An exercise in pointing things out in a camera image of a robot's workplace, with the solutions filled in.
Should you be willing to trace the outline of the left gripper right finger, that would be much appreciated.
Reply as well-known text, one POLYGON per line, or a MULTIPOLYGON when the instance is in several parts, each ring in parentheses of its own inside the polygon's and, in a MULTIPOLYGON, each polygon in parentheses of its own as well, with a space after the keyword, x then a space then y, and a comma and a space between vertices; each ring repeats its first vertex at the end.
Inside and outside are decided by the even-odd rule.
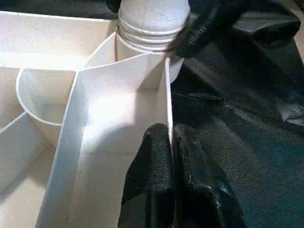
POLYGON ((173 155, 178 227, 246 227, 243 211, 225 172, 203 150, 192 127, 174 126, 173 155))

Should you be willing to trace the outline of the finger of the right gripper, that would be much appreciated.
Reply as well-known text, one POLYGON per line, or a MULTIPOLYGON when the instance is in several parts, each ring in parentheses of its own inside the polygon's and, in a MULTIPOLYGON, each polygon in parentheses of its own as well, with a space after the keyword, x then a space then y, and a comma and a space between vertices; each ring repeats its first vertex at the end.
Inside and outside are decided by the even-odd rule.
POLYGON ((122 0, 106 0, 107 7, 114 13, 118 13, 122 0))
POLYGON ((278 46, 299 31, 300 19, 271 0, 195 0, 195 19, 175 49, 180 57, 193 57, 211 40, 225 32, 278 46))

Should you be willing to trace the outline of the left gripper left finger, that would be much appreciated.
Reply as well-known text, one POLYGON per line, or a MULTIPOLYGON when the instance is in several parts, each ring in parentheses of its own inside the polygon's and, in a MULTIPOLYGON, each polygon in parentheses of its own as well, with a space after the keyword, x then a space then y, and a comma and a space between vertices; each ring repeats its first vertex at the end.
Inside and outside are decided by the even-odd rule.
POLYGON ((170 228, 175 208, 168 128, 150 126, 124 182, 119 228, 170 228))

